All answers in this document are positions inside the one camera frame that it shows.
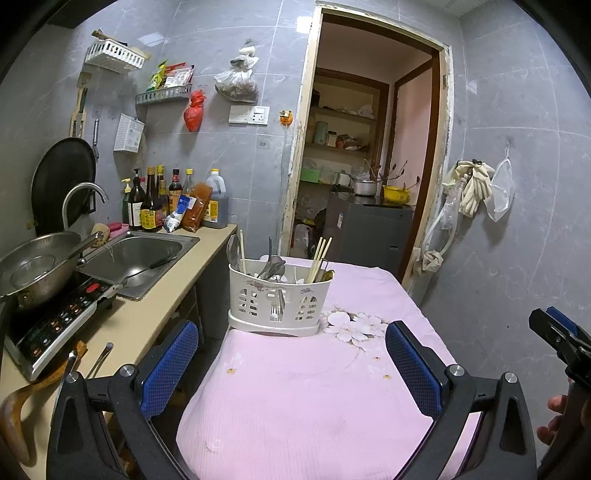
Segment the stainless steel sink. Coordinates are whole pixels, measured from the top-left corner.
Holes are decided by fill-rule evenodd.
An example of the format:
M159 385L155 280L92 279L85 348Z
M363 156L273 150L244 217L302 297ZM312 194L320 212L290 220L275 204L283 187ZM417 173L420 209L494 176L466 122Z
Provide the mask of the stainless steel sink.
M170 268L199 242L199 238L167 233L128 232L86 257L78 270L93 277L121 282L128 275L148 268L154 262L174 256L174 260L128 280L118 295L141 300Z

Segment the pan handle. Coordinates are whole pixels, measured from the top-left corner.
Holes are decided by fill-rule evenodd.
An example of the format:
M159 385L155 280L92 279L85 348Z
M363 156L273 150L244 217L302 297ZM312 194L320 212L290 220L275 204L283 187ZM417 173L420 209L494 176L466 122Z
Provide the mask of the pan handle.
M87 239L82 240L82 242L80 242L72 250L70 250L70 252L66 255L66 260L69 260L79 255L83 250L93 245L96 241L102 240L103 236L103 232L95 232Z

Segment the plastic jug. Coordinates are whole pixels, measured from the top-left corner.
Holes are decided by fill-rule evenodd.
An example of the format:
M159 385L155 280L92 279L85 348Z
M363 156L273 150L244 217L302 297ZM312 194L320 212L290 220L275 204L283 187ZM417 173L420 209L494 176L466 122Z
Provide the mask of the plastic jug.
M217 168L212 168L212 174L205 182L213 188L213 192L201 224L210 228L224 228L228 225L229 216L226 184Z

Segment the white plastic utensil holder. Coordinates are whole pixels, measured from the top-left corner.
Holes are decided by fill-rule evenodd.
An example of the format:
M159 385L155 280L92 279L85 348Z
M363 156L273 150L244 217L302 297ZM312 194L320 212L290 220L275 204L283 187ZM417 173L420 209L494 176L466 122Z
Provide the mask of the white plastic utensil holder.
M246 260L246 271L259 273L267 262ZM230 326L246 332L282 333L293 336L314 335L320 326L331 280L296 284L306 278L310 267L285 265L285 276L290 283L260 280L234 270L230 265ZM285 308L281 314L278 289L283 292Z
M144 65L144 61L142 55L113 40L96 40L88 47L84 58L86 64L117 73L138 70Z

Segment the white basket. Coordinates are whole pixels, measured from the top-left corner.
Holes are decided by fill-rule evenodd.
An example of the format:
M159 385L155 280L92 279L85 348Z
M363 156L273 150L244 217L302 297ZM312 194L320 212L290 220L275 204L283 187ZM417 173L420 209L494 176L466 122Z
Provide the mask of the white basket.
M119 127L117 128L113 151L137 153L143 131L144 124L142 122L122 113L119 119Z
M142 55L113 40L96 40L86 50L84 63L117 73L127 73L140 69L144 60Z
M267 263L264 260L246 260L246 271L259 273ZM324 306L331 280L296 284L297 278L306 278L310 267L285 265L285 276L293 283L275 283L251 277L230 269L230 326L247 332L272 332L294 336L314 335L320 326L320 313ZM277 289L285 298L285 309L280 315Z

